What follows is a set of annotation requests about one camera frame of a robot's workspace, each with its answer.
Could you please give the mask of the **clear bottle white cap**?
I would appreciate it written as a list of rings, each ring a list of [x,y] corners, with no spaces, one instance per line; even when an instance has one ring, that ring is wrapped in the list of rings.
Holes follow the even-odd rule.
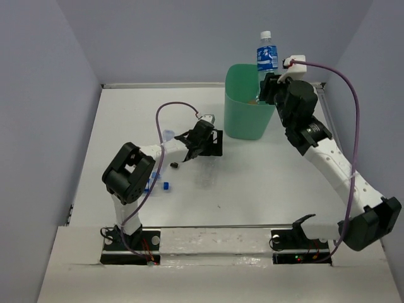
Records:
[[[196,159],[196,163],[196,187],[213,189],[217,184],[220,157],[200,157]]]

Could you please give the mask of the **white-cap blue-label drink bottle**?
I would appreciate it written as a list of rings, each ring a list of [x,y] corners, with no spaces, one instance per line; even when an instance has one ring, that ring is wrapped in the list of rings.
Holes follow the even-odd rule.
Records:
[[[259,102],[261,92],[261,82],[264,81],[268,73],[278,71],[278,48],[272,41],[269,30],[260,33],[260,43],[256,50],[256,65],[258,70],[258,91],[256,101]]]

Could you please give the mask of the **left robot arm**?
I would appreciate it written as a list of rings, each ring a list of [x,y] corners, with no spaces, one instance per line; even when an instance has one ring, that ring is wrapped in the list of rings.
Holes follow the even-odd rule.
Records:
[[[223,155],[223,132],[214,127],[214,115],[203,115],[195,126],[159,145],[136,146],[125,143],[102,175],[102,182],[114,200],[117,240],[125,249],[140,241],[142,225],[138,217],[138,199],[150,185],[153,172],[176,162],[198,156]]]

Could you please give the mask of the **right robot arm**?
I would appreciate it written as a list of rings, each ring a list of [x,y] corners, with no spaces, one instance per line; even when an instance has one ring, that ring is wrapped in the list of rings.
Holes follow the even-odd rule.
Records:
[[[317,168],[350,209],[349,218],[325,223],[308,214],[292,224],[290,239],[297,247],[313,240],[341,239],[354,251],[389,234],[401,212],[395,198],[374,189],[352,168],[328,128],[314,116],[318,96],[314,87],[291,76],[268,73],[260,84],[259,99],[276,107],[289,143]]]

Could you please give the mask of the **green plastic bin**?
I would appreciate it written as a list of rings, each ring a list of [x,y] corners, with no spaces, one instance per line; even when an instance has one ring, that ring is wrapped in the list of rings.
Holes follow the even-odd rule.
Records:
[[[250,105],[256,100],[258,71],[253,64],[235,64],[225,77],[224,130],[227,136],[258,140],[264,134],[275,111],[266,103]]]

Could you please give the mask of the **black-label clear bottle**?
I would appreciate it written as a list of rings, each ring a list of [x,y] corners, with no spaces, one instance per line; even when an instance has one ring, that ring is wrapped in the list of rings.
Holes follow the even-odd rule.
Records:
[[[179,167],[179,164],[178,164],[177,162],[172,162],[172,163],[170,164],[170,166],[171,166],[172,168],[174,168],[174,169],[177,169],[177,168]]]

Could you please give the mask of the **clear bottle blue cap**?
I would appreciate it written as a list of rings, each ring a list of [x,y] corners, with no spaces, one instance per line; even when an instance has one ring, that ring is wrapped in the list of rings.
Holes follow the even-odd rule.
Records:
[[[158,148],[164,154],[171,152],[175,148],[174,135],[175,132],[170,129],[164,129],[158,132]]]

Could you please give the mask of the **small blue-label bottle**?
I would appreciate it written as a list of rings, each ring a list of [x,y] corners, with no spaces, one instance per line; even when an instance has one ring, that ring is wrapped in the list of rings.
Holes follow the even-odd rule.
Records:
[[[161,196],[163,194],[169,193],[170,191],[170,183],[163,180],[161,175],[157,175],[156,171],[153,171],[146,183],[146,187],[143,193],[150,193],[150,196]]]

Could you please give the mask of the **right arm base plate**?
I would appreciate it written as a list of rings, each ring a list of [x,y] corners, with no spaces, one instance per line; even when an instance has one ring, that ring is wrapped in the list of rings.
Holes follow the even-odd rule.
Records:
[[[314,216],[315,214],[309,214],[297,219],[290,229],[271,231],[268,244],[273,251],[273,264],[292,265],[316,262],[332,264],[328,243],[321,242],[319,239],[308,239],[302,229],[302,224]]]

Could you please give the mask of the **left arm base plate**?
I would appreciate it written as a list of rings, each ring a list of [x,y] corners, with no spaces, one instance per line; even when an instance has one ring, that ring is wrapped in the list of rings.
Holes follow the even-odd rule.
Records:
[[[103,227],[100,235],[104,238],[100,262],[105,265],[155,266],[160,264],[161,230],[143,229],[135,236],[125,235],[122,241],[117,227]]]

